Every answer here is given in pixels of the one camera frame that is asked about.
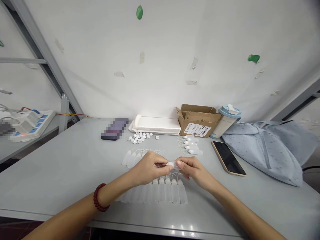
person's left hand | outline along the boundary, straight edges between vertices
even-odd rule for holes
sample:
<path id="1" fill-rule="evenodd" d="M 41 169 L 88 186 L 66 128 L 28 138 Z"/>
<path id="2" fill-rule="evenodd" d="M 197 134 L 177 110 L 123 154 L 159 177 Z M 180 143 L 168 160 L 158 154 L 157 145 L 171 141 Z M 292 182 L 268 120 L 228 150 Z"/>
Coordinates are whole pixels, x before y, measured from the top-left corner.
<path id="1" fill-rule="evenodd" d="M 131 175 L 135 186 L 145 185 L 158 177 L 169 175 L 173 166 L 166 166 L 167 163 L 168 160 L 164 157 L 148 151 L 128 174 Z"/>

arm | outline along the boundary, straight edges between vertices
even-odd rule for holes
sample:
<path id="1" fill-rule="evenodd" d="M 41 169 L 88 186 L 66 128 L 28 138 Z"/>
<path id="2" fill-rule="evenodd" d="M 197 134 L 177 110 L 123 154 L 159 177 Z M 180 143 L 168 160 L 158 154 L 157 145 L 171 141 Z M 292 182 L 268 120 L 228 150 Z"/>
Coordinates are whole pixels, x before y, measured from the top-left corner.
<path id="1" fill-rule="evenodd" d="M 106 207 L 129 189 L 148 184 L 160 176 L 168 175 L 172 169 L 171 165 L 157 168 L 167 162 L 160 155 L 148 151 L 129 172 L 99 190 L 98 201 L 100 205 Z M 73 239 L 98 212 L 93 203 L 93 193 L 91 193 L 41 224 L 23 239 Z"/>
<path id="2" fill-rule="evenodd" d="M 211 193 L 251 239 L 286 239 L 218 182 L 196 157 L 179 157 L 176 162 L 183 176 L 187 180 L 192 177 L 200 187 Z"/>

orange wire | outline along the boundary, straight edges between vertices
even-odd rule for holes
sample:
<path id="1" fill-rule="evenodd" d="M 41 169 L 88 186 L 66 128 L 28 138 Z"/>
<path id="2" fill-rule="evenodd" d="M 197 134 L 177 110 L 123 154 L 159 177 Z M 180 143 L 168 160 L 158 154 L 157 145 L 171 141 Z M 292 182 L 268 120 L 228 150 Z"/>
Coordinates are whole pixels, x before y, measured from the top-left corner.
<path id="1" fill-rule="evenodd" d="M 29 111 L 31 111 L 31 109 L 30 109 L 30 108 L 22 107 L 18 112 L 22 112 L 24 109 L 28 109 Z"/>
<path id="2" fill-rule="evenodd" d="M 58 114 L 58 115 L 76 115 L 76 116 L 86 116 L 86 117 L 90 117 L 90 116 L 88 116 L 88 115 L 85 115 L 85 114 L 72 114 L 72 113 L 60 113 L 60 114 Z"/>

cardboard box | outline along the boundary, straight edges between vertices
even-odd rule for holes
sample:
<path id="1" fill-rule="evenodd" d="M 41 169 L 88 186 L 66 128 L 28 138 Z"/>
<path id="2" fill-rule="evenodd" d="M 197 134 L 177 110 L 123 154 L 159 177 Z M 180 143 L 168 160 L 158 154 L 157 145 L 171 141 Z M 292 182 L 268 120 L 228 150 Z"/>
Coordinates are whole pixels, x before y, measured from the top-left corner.
<path id="1" fill-rule="evenodd" d="M 218 125 L 222 114 L 216 113 L 214 107 L 183 104 L 181 110 L 176 107 L 179 115 L 181 136 L 195 135 L 207 138 Z"/>

hand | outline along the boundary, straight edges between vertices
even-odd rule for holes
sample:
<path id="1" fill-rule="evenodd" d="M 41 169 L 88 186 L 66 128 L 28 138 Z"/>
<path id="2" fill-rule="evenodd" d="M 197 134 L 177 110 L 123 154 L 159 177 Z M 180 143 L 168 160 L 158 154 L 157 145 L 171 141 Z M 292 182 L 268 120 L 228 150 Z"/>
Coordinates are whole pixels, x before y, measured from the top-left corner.
<path id="1" fill-rule="evenodd" d="M 208 170 L 199 162 L 196 157 L 179 157 L 176 163 L 180 168 L 180 172 L 187 179 L 190 176 L 204 190 L 210 191 L 214 188 L 216 179 L 208 172 Z"/>
<path id="2" fill-rule="evenodd" d="M 145 185 L 158 177 L 169 175 L 173 166 L 166 166 L 167 163 L 168 160 L 164 157 L 148 151 L 128 174 L 131 175 L 135 186 Z"/>

